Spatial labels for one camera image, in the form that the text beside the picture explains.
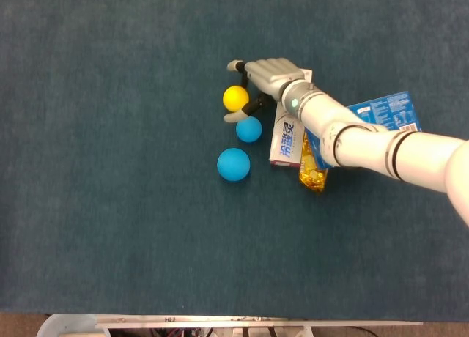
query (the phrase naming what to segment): robotic arm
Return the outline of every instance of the robotic arm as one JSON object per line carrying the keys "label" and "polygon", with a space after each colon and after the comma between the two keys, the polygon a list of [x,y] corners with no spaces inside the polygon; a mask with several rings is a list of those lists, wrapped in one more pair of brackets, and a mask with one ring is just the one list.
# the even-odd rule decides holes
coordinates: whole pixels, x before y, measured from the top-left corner
{"label": "robotic arm", "polygon": [[435,134],[393,130],[364,123],[348,108],[304,79],[287,59],[233,61],[238,71],[263,92],[242,110],[227,114],[237,122],[265,104],[280,101],[320,139],[321,156],[333,166],[365,167],[388,177],[448,194],[469,225],[469,141]]}

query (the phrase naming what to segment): white box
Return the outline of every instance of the white box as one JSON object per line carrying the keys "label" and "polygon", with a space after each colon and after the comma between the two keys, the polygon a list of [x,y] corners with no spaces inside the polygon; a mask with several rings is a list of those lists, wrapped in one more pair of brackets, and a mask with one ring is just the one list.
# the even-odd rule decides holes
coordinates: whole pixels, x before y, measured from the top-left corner
{"label": "white box", "polygon": [[[312,80],[313,71],[302,70],[307,81]],[[303,150],[305,127],[296,117],[289,114],[281,103],[277,103],[273,125],[269,161],[272,165],[299,168]]]}

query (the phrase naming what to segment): gold wrapper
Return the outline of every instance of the gold wrapper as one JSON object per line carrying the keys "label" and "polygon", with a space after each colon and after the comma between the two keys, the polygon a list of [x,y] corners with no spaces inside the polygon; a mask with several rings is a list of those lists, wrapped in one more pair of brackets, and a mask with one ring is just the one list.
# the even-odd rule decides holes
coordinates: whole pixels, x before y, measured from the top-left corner
{"label": "gold wrapper", "polygon": [[309,189],[320,193],[324,190],[327,176],[328,170],[317,169],[308,136],[305,133],[303,136],[303,151],[301,153],[300,182]]}

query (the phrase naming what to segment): yellow ball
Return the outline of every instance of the yellow ball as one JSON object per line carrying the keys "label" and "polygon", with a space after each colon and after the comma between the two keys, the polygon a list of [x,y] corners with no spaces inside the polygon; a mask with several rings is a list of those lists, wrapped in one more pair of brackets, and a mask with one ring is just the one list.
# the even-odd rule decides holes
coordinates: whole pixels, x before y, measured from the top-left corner
{"label": "yellow ball", "polygon": [[223,105],[231,112],[240,110],[249,101],[249,94],[241,86],[231,86],[223,94]]}

